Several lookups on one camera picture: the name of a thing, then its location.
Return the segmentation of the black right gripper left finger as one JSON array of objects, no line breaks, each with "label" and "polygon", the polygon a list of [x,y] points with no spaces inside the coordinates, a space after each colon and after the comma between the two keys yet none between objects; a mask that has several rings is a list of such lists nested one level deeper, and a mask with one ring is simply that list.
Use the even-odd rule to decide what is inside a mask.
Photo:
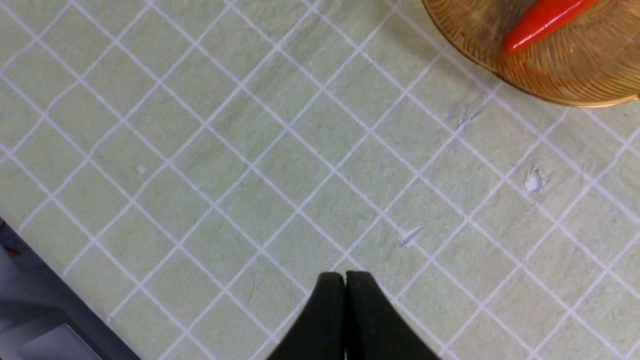
[{"label": "black right gripper left finger", "polygon": [[343,276],[322,272],[306,305],[269,360],[343,360],[346,286]]}]

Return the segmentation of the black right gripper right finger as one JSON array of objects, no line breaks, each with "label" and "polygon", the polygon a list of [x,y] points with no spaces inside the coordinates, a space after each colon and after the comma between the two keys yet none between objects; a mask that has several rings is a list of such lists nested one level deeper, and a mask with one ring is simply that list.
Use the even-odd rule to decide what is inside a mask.
[{"label": "black right gripper right finger", "polygon": [[345,352],[348,360],[438,360],[365,271],[346,273]]}]

